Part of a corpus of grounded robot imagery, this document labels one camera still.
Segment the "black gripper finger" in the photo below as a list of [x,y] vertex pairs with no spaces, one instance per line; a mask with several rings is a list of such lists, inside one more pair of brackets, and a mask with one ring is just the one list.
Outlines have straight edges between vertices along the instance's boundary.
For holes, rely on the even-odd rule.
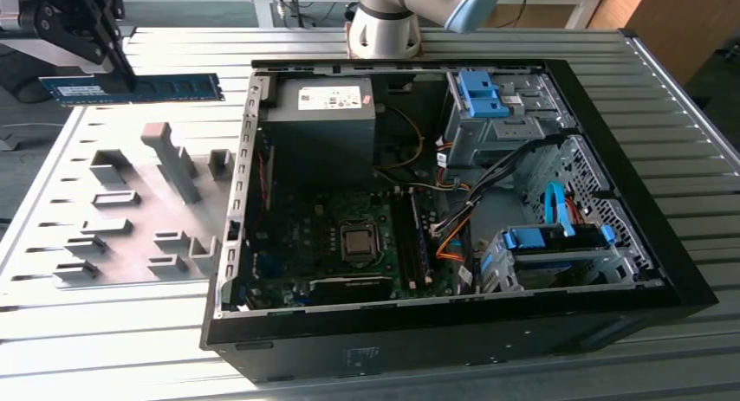
[[118,22],[125,19],[124,0],[88,0],[90,20],[86,21],[90,38],[102,55],[98,71],[92,72],[109,94],[129,94],[136,76],[122,51]]

